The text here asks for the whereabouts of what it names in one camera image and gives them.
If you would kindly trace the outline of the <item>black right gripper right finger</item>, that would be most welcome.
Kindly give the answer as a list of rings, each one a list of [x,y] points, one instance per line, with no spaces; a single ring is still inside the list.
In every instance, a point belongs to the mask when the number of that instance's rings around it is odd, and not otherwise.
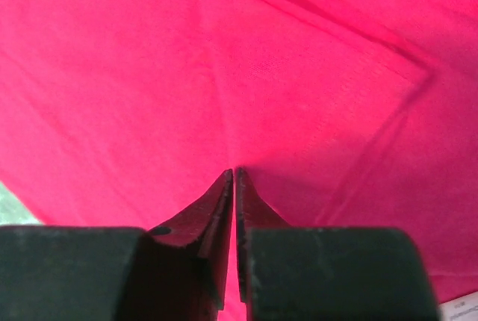
[[[248,320],[438,320],[420,252],[397,228],[295,227],[235,177],[238,281]]]

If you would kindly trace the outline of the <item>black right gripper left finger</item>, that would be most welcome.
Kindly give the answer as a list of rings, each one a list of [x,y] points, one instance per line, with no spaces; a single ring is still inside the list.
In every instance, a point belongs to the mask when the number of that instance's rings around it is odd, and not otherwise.
[[[3,320],[215,320],[223,309],[233,175],[171,219],[132,227],[1,228]]]

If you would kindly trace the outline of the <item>red t shirt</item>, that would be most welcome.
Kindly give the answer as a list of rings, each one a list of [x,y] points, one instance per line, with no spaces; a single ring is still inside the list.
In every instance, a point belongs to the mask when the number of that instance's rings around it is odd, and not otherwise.
[[[1,181],[36,218],[150,228],[240,166],[474,292],[477,0],[1,0]]]

